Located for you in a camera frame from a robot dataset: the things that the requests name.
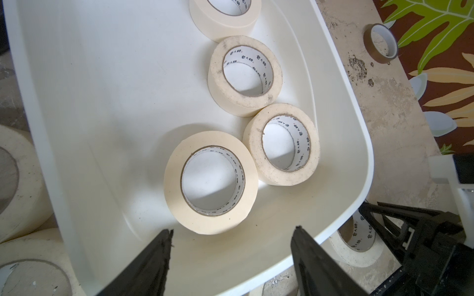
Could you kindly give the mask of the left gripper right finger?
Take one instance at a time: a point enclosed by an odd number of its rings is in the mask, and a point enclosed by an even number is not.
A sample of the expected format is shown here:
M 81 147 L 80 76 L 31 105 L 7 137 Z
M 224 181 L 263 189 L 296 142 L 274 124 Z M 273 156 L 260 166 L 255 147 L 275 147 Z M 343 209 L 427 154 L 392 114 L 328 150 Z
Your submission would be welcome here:
M 291 238 L 291 253 L 302 296 L 367 295 L 301 226 Z

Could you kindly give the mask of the white plastic storage tray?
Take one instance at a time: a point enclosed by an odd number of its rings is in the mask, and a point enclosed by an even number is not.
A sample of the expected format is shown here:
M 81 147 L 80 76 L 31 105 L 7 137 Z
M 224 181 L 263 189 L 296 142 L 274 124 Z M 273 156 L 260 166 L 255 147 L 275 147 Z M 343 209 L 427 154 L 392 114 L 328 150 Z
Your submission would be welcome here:
M 83 290 L 112 281 L 163 229 L 168 296 L 240 296 L 292 265 L 303 226 L 328 239 L 364 202 L 372 143 L 315 1 L 264 1 L 252 37 L 283 70 L 280 102 L 315 122 L 321 158 L 307 181 L 260 183 L 237 227 L 196 234 L 165 202 L 175 147 L 200 131 L 240 138 L 248 123 L 207 88 L 216 44 L 187 1 L 5 1 L 9 44 L 54 213 Z

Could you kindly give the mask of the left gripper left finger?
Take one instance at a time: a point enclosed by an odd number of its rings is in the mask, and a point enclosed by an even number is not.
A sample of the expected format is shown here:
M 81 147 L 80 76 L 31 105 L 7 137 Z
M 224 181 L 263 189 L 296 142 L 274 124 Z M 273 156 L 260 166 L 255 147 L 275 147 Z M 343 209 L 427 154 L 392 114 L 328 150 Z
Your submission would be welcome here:
M 172 249 L 173 230 L 162 230 L 100 296 L 162 296 Z

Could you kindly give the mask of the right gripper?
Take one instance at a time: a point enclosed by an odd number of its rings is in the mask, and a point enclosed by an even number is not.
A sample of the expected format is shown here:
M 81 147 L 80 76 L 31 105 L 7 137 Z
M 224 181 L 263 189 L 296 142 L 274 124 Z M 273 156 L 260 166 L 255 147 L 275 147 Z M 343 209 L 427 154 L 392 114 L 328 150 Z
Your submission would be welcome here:
M 360 214 L 402 265 L 409 265 L 416 285 L 431 296 L 474 293 L 474 156 L 441 155 L 428 159 L 436 183 L 446 183 L 457 214 L 425 208 L 364 202 Z M 380 223 L 375 214 L 380 214 Z

